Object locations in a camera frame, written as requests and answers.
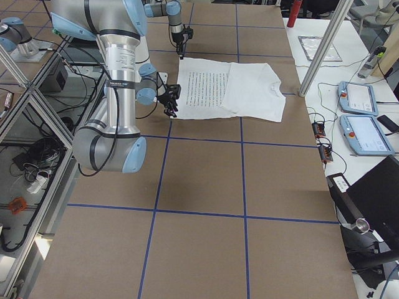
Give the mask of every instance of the blue tape line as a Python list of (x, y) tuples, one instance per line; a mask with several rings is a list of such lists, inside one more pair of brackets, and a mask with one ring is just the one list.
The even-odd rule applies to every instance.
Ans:
[(51, 23), (51, 20), (48, 20), (47, 23), (44, 24), (44, 27), (42, 27), (42, 29), (40, 29), (40, 30), (37, 32), (37, 34), (35, 35), (35, 37), (37, 37), (37, 36), (43, 31), (44, 28), (52, 28), (52, 25), (51, 25), (51, 27), (47, 27), (47, 24), (48, 24), (48, 23)]
[(38, 2), (36, 3), (36, 5), (35, 5), (30, 11), (28, 11), (28, 12), (27, 12), (27, 15), (24, 16), (21, 20), (24, 20), (27, 16), (30, 15), (30, 13), (34, 13), (33, 10), (34, 10), (39, 4), (41, 4), (40, 1), (38, 1)]
[[(20, 14), (22, 12), (27, 12), (27, 11), (8, 11), (7, 9), (6, 10), (1, 9), (0, 13), (3, 13), (3, 12), (13, 12), (15, 14)], [(45, 11), (31, 11), (31, 13), (33, 13), (33, 14), (47, 14)]]
[(325, 220), (311, 220), (311, 219), (295, 219), (295, 218), (279, 218), (266, 216), (247, 216), (247, 219), (270, 220), (270, 221), (285, 221), (285, 222), (304, 222), (304, 223), (319, 223), (319, 224), (339, 224), (338, 221)]
[(141, 280), (140, 280), (140, 288), (138, 289), (137, 299), (141, 299), (141, 297), (142, 297), (144, 279), (145, 279), (145, 271), (147, 269), (148, 256), (150, 254), (150, 246), (151, 246), (151, 240), (152, 240), (152, 234), (153, 234), (153, 231), (154, 231), (154, 223), (155, 223), (155, 216), (156, 216), (156, 208), (158, 207), (158, 200), (159, 200), (160, 192), (161, 192), (163, 172), (165, 170), (166, 156), (168, 154), (168, 147), (169, 147), (171, 129), (172, 129), (172, 121), (170, 120), (168, 139), (166, 140), (165, 152), (163, 153), (163, 161), (162, 161), (162, 168), (161, 168), (161, 173), (160, 173), (160, 181), (158, 183), (158, 190), (156, 191), (155, 206), (154, 206), (152, 220), (151, 220), (151, 227), (150, 227), (150, 233), (149, 233), (148, 241), (147, 241), (147, 248), (145, 250), (145, 258), (144, 258), (144, 264), (143, 264), (143, 270), (142, 270), (142, 277), (141, 277)]
[(191, 25), (191, 20), (193, 19), (194, 5), (195, 5), (195, 3), (193, 3), (193, 6), (191, 7), (190, 19), (189, 19), (189, 21), (188, 21), (188, 24), (189, 24), (189, 25)]
[(272, 145), (272, 146), (289, 146), (292, 148), (317, 148), (316, 145), (285, 145), (283, 143), (263, 143), (263, 142), (252, 142), (244, 141), (246, 145)]
[(238, 38), (238, 7), (236, 4), (236, 35), (237, 35), (237, 62), (239, 63), (239, 38)]
[(0, 78), (7, 72), (7, 70), (5, 70), (1, 75)]
[(126, 210), (126, 211), (140, 211), (153, 212), (153, 209), (146, 209), (144, 207), (119, 207), (119, 206), (105, 206), (101, 204), (68, 204), (69, 207), (93, 207), (96, 209), (110, 209), (110, 210)]
[(243, 118), (239, 118), (239, 127), (241, 134), (241, 171), (243, 172), (243, 205), (244, 205), (244, 238), (245, 238), (245, 267), (247, 279), (247, 299), (251, 297), (251, 289), (249, 285), (249, 252), (248, 252), (248, 222), (247, 222), (247, 199), (246, 199), (246, 185), (245, 185), (245, 159), (244, 159), (244, 130)]
[(240, 28), (262, 28), (262, 29), (286, 29), (284, 27), (273, 27), (273, 26), (238, 26)]
[[(239, 28), (260, 28), (260, 29), (286, 29), (284, 27), (272, 27), (272, 26), (242, 26), (242, 25), (215, 25), (215, 24), (201, 24), (201, 23), (192, 23), (190, 16), (190, 25), (194, 26), (211, 26), (211, 27), (239, 27)], [(169, 24), (167, 22), (148, 22), (149, 24)]]
[(16, 0), (14, 0), (10, 5), (8, 5), (8, 7), (6, 7), (6, 10), (5, 11), (7, 11), (11, 6), (13, 6), (14, 4), (15, 4), (15, 2), (16, 2)]
[(142, 270), (142, 278), (140, 279), (140, 288), (138, 289), (138, 295), (137, 295), (138, 299), (141, 299), (141, 297), (142, 297), (145, 270), (147, 268), (148, 254), (150, 253), (150, 245), (151, 245), (151, 239), (152, 239), (152, 232), (154, 230), (155, 214), (156, 214), (155, 212), (152, 214), (150, 235), (148, 236), (147, 247), (145, 249), (145, 257), (144, 257), (144, 264), (143, 264), (143, 270)]
[(122, 206), (104, 206), (100, 204), (68, 204), (69, 207), (91, 207), (94, 209), (115, 209), (115, 210), (128, 210), (138, 212), (159, 212), (171, 214), (186, 214), (186, 215), (199, 215), (199, 216), (213, 216), (213, 217), (228, 217), (228, 218), (241, 218), (241, 219), (256, 219), (256, 220), (269, 220), (269, 221), (286, 221), (286, 222), (305, 222), (305, 223), (320, 223), (320, 224), (339, 224), (338, 221), (325, 221), (314, 219), (296, 219), (296, 218), (280, 218), (268, 216), (251, 216), (251, 215), (234, 215), (210, 212), (193, 212), (193, 211), (175, 211), (166, 209), (149, 209), (144, 207), (122, 207)]
[(171, 137), (174, 140), (192, 140), (192, 141), (209, 141), (209, 142), (221, 142), (221, 143), (240, 143), (240, 141), (234, 140), (217, 140), (217, 139), (199, 139), (199, 138), (187, 138), (187, 137)]
[(165, 210), (165, 209), (157, 209), (159, 213), (167, 213), (167, 214), (184, 214), (184, 215), (198, 215), (198, 216), (214, 216), (214, 217), (227, 217), (227, 218), (245, 218), (243, 215), (234, 215), (234, 214), (221, 214), (221, 213), (208, 213), (208, 212), (191, 212), (191, 211), (174, 211), (174, 210)]
[[(173, 50), (148, 50), (150, 52), (166, 52), (166, 53), (176, 53)], [(237, 54), (232, 53), (215, 53), (215, 52), (192, 52), (187, 51), (187, 54), (212, 54), (212, 55), (233, 55), (236, 56)], [(256, 57), (276, 57), (276, 58), (293, 58), (293, 56), (284, 56), (284, 55), (261, 55), (261, 54), (240, 54), (240, 56), (256, 56)]]
[[(188, 20), (188, 25), (191, 25), (191, 19), (193, 18), (193, 12), (194, 12), (194, 3), (193, 6), (191, 7), (191, 12), (190, 12), (190, 19)], [(183, 49), (183, 57), (186, 56), (186, 49), (187, 49), (187, 42), (184, 44), (184, 49)]]
[(143, 137), (149, 138), (163, 138), (172, 140), (192, 140), (192, 141), (207, 141), (207, 142), (220, 142), (220, 143), (243, 143), (245, 145), (268, 145), (268, 146), (289, 146), (293, 148), (317, 148), (316, 145), (288, 145), (284, 143), (267, 143), (267, 142), (256, 142), (256, 141), (234, 141), (234, 140), (217, 140), (217, 139), (200, 139), (200, 138), (188, 138), (188, 137), (173, 137), (173, 136), (156, 136), (156, 135), (142, 135)]
[(149, 137), (149, 138), (161, 138), (161, 139), (167, 139), (167, 136), (156, 136), (156, 135), (143, 135), (143, 137)]

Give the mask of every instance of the white label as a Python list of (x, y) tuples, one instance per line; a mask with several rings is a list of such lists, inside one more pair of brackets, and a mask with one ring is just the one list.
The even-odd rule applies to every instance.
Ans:
[(341, 176), (336, 176), (333, 178), (334, 182), (337, 184), (338, 188), (342, 193), (347, 192), (349, 188), (347, 182), (345, 182), (344, 178)]
[(109, 70), (135, 71), (135, 51), (119, 47), (107, 48), (107, 65)]

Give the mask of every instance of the metal pole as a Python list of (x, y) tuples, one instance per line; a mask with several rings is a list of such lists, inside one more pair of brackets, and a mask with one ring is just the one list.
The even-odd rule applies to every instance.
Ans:
[(19, 69), (15, 61), (11, 58), (11, 56), (7, 53), (6, 50), (0, 44), (0, 61), (4, 63), (6, 68), (10, 71), (10, 73), (14, 76), (14, 78), (18, 81), (20, 86), (27, 87), (29, 85), (29, 80), (24, 75), (24, 73)]
[(336, 10), (334, 11), (334, 15), (327, 27), (325, 34), (323, 36), (323, 40), (319, 45), (319, 48), (316, 51), (316, 54), (313, 58), (312, 63), (310, 64), (309, 70), (307, 71), (305, 78), (302, 82), (302, 85), (299, 89), (299, 96), (304, 97), (312, 85), (314, 77), (316, 77), (317, 72), (319, 71), (320, 65), (322, 64), (327, 51), (330, 49), (331, 43), (337, 34), (342, 21), (347, 15), (353, 0), (340, 0)]

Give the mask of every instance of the blue cap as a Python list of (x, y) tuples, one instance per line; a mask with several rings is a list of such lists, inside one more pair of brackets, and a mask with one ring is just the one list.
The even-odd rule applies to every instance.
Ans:
[(134, 142), (129, 154), (123, 164), (123, 173), (136, 173), (143, 166), (145, 152), (147, 151), (147, 141), (144, 137), (139, 137)]
[(4, 50), (6, 50), (7, 52), (11, 52), (17, 47), (17, 45), (14, 44), (11, 40), (5, 39), (3, 37), (0, 37), (0, 45), (2, 45)]
[(20, 18), (18, 17), (7, 17), (5, 19), (2, 20), (3, 23), (7, 24), (7, 25), (21, 25), (23, 24), (23, 22), (21, 21)]
[(141, 0), (123, 0), (130, 21), (140, 36), (147, 34), (147, 17)]
[(143, 64), (139, 69), (138, 69), (138, 74), (141, 77), (145, 77), (145, 76), (149, 76), (151, 74), (153, 74), (154, 72), (156, 72), (156, 68), (150, 64)]
[(144, 4), (144, 11), (147, 17), (154, 17), (154, 13), (152, 12), (150, 4)]
[(52, 25), (59, 32), (84, 40), (96, 40), (95, 35), (83, 27), (51, 12)]
[(168, 14), (168, 16), (175, 16), (177, 14), (179, 14), (181, 11), (181, 4), (179, 1), (171, 1), (168, 2), (168, 4), (166, 5), (166, 13)]
[(154, 102), (155, 97), (155, 90), (149, 87), (140, 89), (136, 94), (137, 100), (143, 105), (151, 105)]

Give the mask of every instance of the white table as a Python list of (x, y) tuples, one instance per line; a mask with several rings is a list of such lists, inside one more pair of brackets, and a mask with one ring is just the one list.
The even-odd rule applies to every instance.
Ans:
[[(314, 19), (298, 19), (296, 20), (295, 26), (293, 28), (286, 28), (288, 40), (291, 46), (292, 54), (294, 56), (297, 73), (299, 80), (302, 81), (310, 62), (307, 60), (302, 46), (299, 42), (298, 36), (319, 36), (322, 37), (328, 26), (328, 20), (314, 20)], [(344, 21), (338, 31), (333, 45), (337, 49), (338, 53), (342, 58), (342, 62), (324, 62), (322, 65), (329, 66), (339, 66), (341, 67), (321, 67), (317, 73), (317, 76), (312, 83), (309, 92), (307, 93), (305, 100), (308, 107), (312, 107), (317, 113), (325, 116), (326, 120), (333, 120), (334, 114), (320, 104), (320, 97), (318, 94), (317, 84), (320, 82), (328, 83), (332, 85), (337, 85), (341, 81), (350, 81), (353, 83), (370, 83), (380, 80), (380, 77), (369, 77), (367, 79), (360, 79), (357, 77), (357, 72), (362, 66), (362, 62), (353, 64), (349, 67), (344, 67), (344, 65), (350, 65), (353, 62), (362, 60), (368, 55), (368, 49), (364, 46), (362, 40), (358, 36), (356, 30), (350, 21)], [(388, 86), (386, 81), (382, 80), (377, 83), (372, 84), (375, 96), (378, 102), (397, 102), (395, 95), (393, 94), (391, 88)], [(337, 109), (337, 87), (330, 85), (320, 85), (322, 103), (323, 106), (336, 111)], [(309, 113), (314, 112), (313, 109), (309, 108)], [(379, 115), (385, 114), (390, 117), (395, 123), (399, 123), (399, 105), (378, 105)], [(338, 116), (344, 114), (338, 108)], [(310, 116), (311, 121), (314, 119), (314, 115)], [(320, 116), (317, 116), (316, 120), (322, 120)], [(376, 164), (384, 159), (384, 157), (359, 157), (355, 156), (353, 151), (349, 148), (348, 144), (345, 142), (344, 137), (340, 130), (339, 120), (335, 121), (333, 125), (332, 122), (327, 122), (325, 124), (325, 132), (329, 140), (332, 140), (333, 150), (336, 151), (347, 163), (347, 170), (345, 172), (345, 177), (350, 184), (353, 184), (359, 178), (361, 178), (367, 171), (372, 169)], [(399, 134), (394, 134), (388, 137), (389, 142), (393, 146), (396, 152), (399, 152)], [(345, 169), (344, 162), (336, 155), (333, 154), (334, 162), (327, 163), (325, 169), (325, 175), (343, 172)], [(358, 276), (354, 275), (353, 279), (357, 287), (357, 292), (359, 299), (366, 299), (366, 295), (371, 291), (363, 280)], [(377, 291), (374, 294), (374, 298), (379, 298), (381, 290), (383, 288), (383, 283), (381, 283)], [(398, 298), (399, 294), (399, 281), (391, 281), (388, 285), (387, 290), (384, 294), (384, 299), (394, 299)]]

